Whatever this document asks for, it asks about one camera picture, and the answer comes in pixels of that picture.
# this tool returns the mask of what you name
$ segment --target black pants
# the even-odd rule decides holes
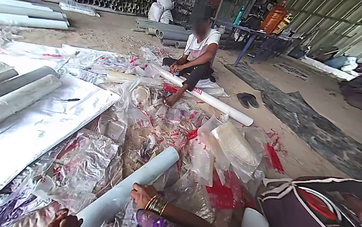
[[[170,66],[175,61],[177,61],[177,59],[165,57],[163,59],[163,65]],[[187,84],[188,90],[192,91],[199,80],[209,79],[212,73],[213,70],[210,67],[210,62],[206,62],[205,64],[185,68],[179,72],[179,75],[187,78],[182,84]]]

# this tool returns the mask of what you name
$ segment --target wire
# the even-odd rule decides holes
[[[189,44],[189,47],[184,50],[184,53],[182,53],[180,56],[178,56],[177,60],[181,59],[181,56],[183,56],[183,55],[185,54],[185,52],[187,52],[187,50],[189,50],[189,48],[191,47],[191,45],[192,45],[192,43],[194,42],[195,39],[198,40],[198,39],[194,36],[194,38],[192,39],[191,43]]]

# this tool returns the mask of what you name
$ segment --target person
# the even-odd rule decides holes
[[[164,104],[168,107],[171,107],[186,90],[192,91],[199,80],[210,79],[215,82],[215,77],[212,76],[212,64],[219,45],[220,33],[210,28],[211,8],[204,6],[203,11],[192,19],[193,33],[188,37],[183,56],[180,59],[163,59],[163,64],[170,66],[173,73],[179,72],[179,75],[187,78],[181,89],[164,100]],[[187,59],[189,55],[192,56],[191,61]]]
[[[213,227],[197,215],[169,204],[151,185],[134,183],[131,198],[136,201],[136,219],[140,227]],[[78,220],[68,213],[68,209],[57,211],[47,227],[80,227],[83,224],[83,219]]]
[[[270,227],[362,227],[360,180],[299,177],[266,179],[264,184],[270,190],[259,201]]]

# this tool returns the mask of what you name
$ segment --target orange container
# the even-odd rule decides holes
[[[264,22],[262,22],[260,29],[264,30],[267,34],[272,33],[285,15],[286,2],[284,1],[281,4],[272,7],[267,18],[265,18]]]

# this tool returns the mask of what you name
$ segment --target floor mat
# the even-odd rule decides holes
[[[284,93],[247,64],[225,67],[261,91],[265,106],[317,153],[342,172],[362,179],[362,144],[318,114],[298,92]]]

